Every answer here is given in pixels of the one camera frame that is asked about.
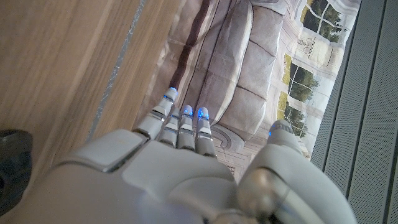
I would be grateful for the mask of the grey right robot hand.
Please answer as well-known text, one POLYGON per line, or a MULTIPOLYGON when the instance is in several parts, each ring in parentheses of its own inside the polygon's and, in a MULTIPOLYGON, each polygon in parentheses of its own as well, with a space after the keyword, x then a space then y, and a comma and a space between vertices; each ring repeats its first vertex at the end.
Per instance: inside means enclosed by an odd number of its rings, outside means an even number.
POLYGON ((206 108, 174 107, 169 88, 132 131, 63 157, 9 223, 355 223, 339 188, 276 121, 240 180, 216 158, 206 108))

